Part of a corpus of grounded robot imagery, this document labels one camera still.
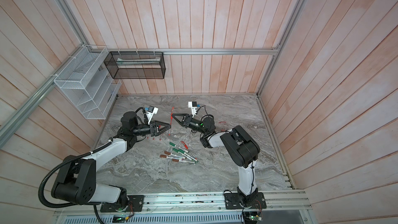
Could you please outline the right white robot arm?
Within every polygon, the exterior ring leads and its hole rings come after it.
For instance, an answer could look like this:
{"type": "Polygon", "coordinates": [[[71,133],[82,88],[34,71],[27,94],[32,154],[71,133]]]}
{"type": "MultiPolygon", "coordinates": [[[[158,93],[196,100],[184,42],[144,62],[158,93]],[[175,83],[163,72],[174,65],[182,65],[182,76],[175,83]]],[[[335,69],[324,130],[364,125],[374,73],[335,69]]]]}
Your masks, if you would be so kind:
{"type": "Polygon", "coordinates": [[[172,118],[180,126],[201,133],[200,141],[205,148],[225,147],[238,166],[237,193],[224,195],[226,208],[245,208],[258,199],[260,193],[255,182],[255,166],[260,147],[242,126],[217,132],[212,115],[204,116],[202,120],[195,119],[192,114],[172,114],[172,118]]]}

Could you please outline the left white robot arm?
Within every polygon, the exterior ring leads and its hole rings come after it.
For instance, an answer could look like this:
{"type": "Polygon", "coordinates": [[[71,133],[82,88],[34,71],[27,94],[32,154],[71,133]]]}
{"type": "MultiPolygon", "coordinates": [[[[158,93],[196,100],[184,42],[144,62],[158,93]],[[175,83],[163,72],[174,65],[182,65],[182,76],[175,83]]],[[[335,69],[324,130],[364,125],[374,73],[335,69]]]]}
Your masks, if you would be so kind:
{"type": "Polygon", "coordinates": [[[167,132],[171,125],[161,121],[151,121],[147,117],[141,119],[134,111],[126,112],[121,118],[121,124],[117,135],[110,138],[103,146],[82,155],[68,156],[52,169],[40,186],[44,188],[49,177],[57,173],[51,196],[63,200],[64,203],[52,204],[45,199],[43,193],[40,193],[41,203],[51,208],[95,203],[112,204],[118,211],[127,208],[129,198],[126,189],[98,184],[96,172],[113,158],[132,149],[140,142],[138,137],[160,136],[167,132]]]}

